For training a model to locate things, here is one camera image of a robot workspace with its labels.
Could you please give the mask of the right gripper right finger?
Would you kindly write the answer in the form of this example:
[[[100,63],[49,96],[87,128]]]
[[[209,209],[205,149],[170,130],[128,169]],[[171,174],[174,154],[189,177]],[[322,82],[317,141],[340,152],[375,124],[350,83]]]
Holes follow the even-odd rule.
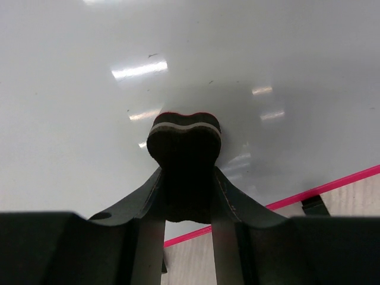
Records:
[[[259,284],[251,231],[270,229],[286,218],[256,202],[215,167],[211,229],[218,284]]]

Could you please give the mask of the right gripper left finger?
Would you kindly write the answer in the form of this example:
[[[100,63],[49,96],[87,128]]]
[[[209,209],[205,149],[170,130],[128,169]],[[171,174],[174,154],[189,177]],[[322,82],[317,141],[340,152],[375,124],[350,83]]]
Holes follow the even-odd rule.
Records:
[[[123,227],[116,284],[160,284],[163,263],[164,174],[148,180],[112,206],[90,217],[102,226]]]

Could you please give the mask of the black felt eraser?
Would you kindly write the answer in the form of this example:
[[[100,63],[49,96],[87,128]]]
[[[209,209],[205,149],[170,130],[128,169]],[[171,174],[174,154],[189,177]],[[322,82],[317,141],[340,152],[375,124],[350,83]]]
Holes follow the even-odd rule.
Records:
[[[150,156],[163,171],[166,220],[211,222],[212,174],[221,151],[221,128],[215,116],[164,112],[147,138]]]

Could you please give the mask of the pink framed whiteboard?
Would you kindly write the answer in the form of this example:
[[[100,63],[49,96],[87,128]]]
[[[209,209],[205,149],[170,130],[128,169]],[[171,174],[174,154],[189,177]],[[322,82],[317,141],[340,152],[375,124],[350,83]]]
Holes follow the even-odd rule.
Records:
[[[273,209],[379,173],[379,2],[1,2],[1,211],[119,201],[165,111],[212,113]]]

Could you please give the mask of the black whiteboard stand foot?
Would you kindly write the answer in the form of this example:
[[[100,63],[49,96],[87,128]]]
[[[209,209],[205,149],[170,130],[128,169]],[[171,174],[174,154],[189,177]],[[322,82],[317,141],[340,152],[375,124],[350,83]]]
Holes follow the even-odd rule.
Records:
[[[167,262],[166,262],[166,254],[165,254],[165,252],[163,252],[161,273],[162,274],[167,274]]]

